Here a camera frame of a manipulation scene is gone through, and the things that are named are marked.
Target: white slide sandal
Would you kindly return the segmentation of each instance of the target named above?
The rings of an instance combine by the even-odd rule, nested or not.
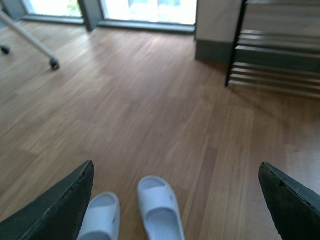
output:
[[[118,240],[120,203],[113,192],[93,198],[86,209],[77,240]]]
[[[146,176],[137,186],[140,213],[149,240],[184,240],[175,193],[158,176]]]

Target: caster wheel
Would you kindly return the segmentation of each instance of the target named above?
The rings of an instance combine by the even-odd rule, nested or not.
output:
[[[2,51],[5,55],[7,55],[7,54],[9,54],[9,52],[10,52],[10,48],[9,48],[8,46],[2,45],[2,46],[1,46],[1,51]]]
[[[57,69],[60,68],[58,60],[56,60],[56,59],[54,59],[54,58],[52,58],[52,59],[49,61],[49,63],[50,63],[50,66],[51,66],[52,70],[57,70]]]

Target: white stand leg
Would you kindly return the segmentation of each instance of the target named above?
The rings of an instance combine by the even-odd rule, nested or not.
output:
[[[59,64],[58,61],[55,60],[55,54],[47,48],[44,44],[42,44],[38,39],[36,39],[34,36],[32,36],[30,33],[28,33],[23,28],[16,25],[16,23],[2,10],[0,10],[0,20],[7,24],[10,28],[12,28],[17,34],[19,34],[21,37],[23,37],[25,40],[27,40],[30,44],[32,44],[35,48],[37,48],[40,52],[42,52],[44,55],[48,56],[50,58],[50,64],[53,69],[58,69]]]

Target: baseboard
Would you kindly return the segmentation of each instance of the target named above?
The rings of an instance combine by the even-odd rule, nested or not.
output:
[[[198,60],[229,63],[232,42],[197,40],[195,58]]]

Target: slipper strap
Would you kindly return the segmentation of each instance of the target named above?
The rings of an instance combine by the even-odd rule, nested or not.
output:
[[[81,235],[103,232],[113,240],[116,235],[116,221],[114,221],[116,217],[116,205],[88,208],[83,218]]]
[[[179,216],[176,196],[168,185],[139,190],[138,197],[143,219],[150,211],[159,208],[173,210]]]

